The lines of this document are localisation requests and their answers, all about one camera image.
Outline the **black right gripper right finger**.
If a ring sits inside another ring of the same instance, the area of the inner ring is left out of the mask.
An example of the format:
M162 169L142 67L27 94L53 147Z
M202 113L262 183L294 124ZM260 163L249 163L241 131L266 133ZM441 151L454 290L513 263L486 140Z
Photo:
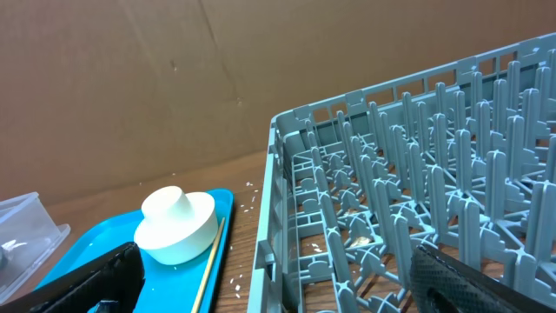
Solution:
M425 313L555 311L428 245L414 249L410 286L418 311Z

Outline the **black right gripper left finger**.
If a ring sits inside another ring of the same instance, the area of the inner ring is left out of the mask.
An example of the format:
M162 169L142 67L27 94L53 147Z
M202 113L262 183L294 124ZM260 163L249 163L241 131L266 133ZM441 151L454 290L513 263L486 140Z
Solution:
M1 313L131 312L144 284L140 249L128 242L3 304Z

